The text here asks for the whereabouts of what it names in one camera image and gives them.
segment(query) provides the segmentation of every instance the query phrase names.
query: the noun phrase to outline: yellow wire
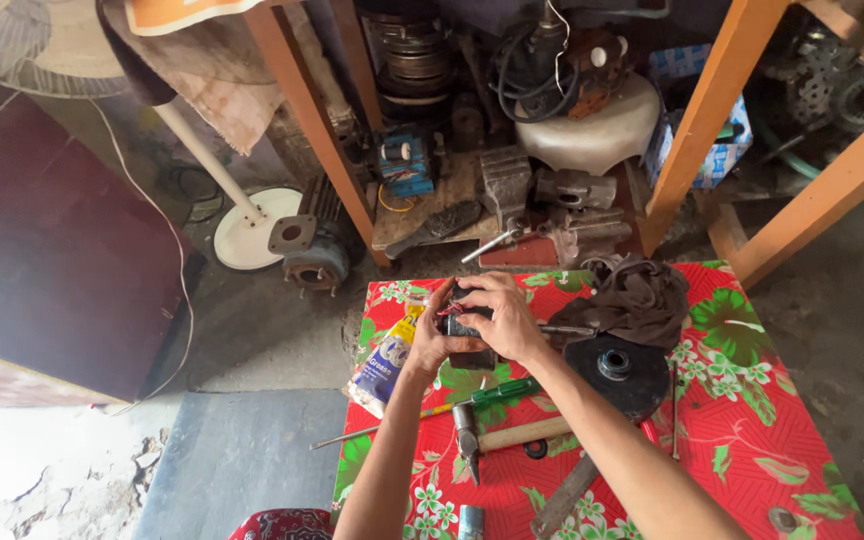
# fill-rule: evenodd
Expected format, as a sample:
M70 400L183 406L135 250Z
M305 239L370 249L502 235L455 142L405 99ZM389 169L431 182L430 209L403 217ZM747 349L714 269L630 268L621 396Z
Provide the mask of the yellow wire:
M416 206L416 204L414 202L406 199L405 202L409 204L407 207L404 207L404 208L391 207L389 204L385 203L385 201L382 200L382 189L383 188L385 188L384 185L378 186L378 202L382 203L382 206L385 207L386 210L390 210L394 213L407 213L407 212L411 211L412 209L414 209L414 207Z

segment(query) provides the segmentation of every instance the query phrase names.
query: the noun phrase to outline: brown cloth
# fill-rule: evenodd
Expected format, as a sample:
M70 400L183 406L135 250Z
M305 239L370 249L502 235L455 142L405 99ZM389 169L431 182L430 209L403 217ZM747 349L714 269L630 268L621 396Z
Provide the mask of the brown cloth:
M582 266L592 272L596 294L570 301L549 324L593 327L666 353L679 344L689 314L689 281L681 272L636 253L596 257Z

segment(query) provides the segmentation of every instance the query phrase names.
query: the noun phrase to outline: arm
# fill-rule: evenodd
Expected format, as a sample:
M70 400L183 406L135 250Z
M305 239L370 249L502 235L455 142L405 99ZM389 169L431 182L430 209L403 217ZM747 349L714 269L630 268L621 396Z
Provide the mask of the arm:
M749 535L694 479L650 443L615 407L552 349L508 274L466 277L460 286L486 289L459 300L488 306L492 320L462 315L499 355L521 363L549 393L608 482L615 497L649 540L745 539Z
M423 394L451 353L487 348L480 339L445 337L436 328L435 314L446 303L454 283L454 278L447 279L432 293L418 317L412 350L395 381L362 470L345 500L335 526L335 540L402 538Z

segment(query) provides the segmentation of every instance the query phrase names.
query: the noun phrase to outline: screwdriver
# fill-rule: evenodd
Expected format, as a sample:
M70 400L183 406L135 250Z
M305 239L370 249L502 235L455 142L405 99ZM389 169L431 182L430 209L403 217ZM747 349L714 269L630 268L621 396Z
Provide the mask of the screwdriver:
M470 404L473 407L481 407L491 404L497 404L506 400L524 398L525 396L531 396L532 394L539 392L539 390L542 390L542 387L539 386L539 382L534 376L516 378L515 380L503 382L494 388L488 388L487 390L476 390L472 392L472 395L466 400L457 401L454 403L446 403L444 405L427 408L426 410L418 413L418 419L422 420L423 418L428 418L429 416L435 416L437 414L449 412L458 406L466 404ZM378 430L378 425L376 425L375 427L366 427L365 429L359 429L358 431L346 433L344 435L340 435L338 437L334 437L328 440L318 441L317 443L312 443L311 445L309 445L309 450L316 450L324 446L329 446L332 443L349 440L358 436L365 436L366 434L371 434L376 430Z

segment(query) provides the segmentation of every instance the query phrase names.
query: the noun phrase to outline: hand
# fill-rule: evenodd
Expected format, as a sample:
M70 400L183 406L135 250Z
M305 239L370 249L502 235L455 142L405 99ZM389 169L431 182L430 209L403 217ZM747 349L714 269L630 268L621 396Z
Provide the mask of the hand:
M466 313L458 322L477 330L499 355L527 369L530 362L552 352L525 302L525 291L511 274L488 272L462 277L459 287L485 289L472 291L457 302L463 308L492 308L491 320L477 313Z
M415 322L412 350L409 350L409 356L402 368L403 372L410 371L427 379L426 387L435 381L439 366L452 353L473 353L489 348L477 337L445 336L436 327L436 313L449 303L453 285L455 277L450 277L429 297L425 311Z

